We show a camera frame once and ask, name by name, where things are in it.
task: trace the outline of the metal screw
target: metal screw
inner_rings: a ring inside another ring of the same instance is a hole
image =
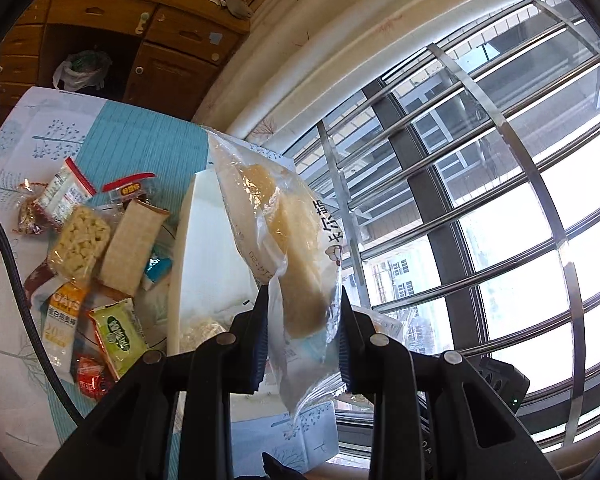
[[[162,352],[158,350],[147,350],[142,355],[142,361],[148,365],[155,365],[156,363],[160,362],[160,359],[162,359]]]
[[[458,352],[451,350],[445,352],[445,361],[450,365],[459,365],[462,362],[462,356]]]
[[[373,346],[387,346],[389,344],[389,338],[384,334],[373,334],[369,341]]]
[[[231,345],[235,343],[235,335],[231,332],[222,332],[216,337],[216,343],[219,345]]]

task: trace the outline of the building outside window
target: building outside window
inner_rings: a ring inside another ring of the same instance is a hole
[[[360,260],[343,261],[358,276],[346,283],[352,303],[403,322],[413,351],[513,364],[530,379],[528,399],[571,387],[574,352],[586,350],[587,380],[600,373],[600,40],[568,0],[525,0],[463,25],[318,126],[348,203],[317,127],[286,155],[334,215],[352,219]],[[560,229],[581,306],[567,294]],[[585,349],[573,347],[578,308]]]

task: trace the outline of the wooden desk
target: wooden desk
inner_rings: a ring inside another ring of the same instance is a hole
[[[208,0],[35,0],[0,46],[0,104],[93,49],[113,65],[89,93],[190,120],[249,26]]]

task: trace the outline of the green snack package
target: green snack package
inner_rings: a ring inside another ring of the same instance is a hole
[[[118,380],[149,348],[131,298],[94,308],[89,316],[107,365]]]

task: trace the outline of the drawer handle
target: drawer handle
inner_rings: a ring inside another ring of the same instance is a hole
[[[146,22],[149,20],[151,15],[148,12],[143,12],[140,14],[140,21],[138,22],[138,26],[136,27],[136,34],[142,34],[144,32],[144,26]]]
[[[100,7],[89,7],[88,9],[84,9],[84,12],[87,14],[95,14],[96,16],[102,16],[104,14],[104,10]]]
[[[197,32],[187,32],[186,30],[181,30],[179,34],[183,38],[187,38],[188,40],[193,40],[197,42],[202,41],[202,36],[200,36]]]

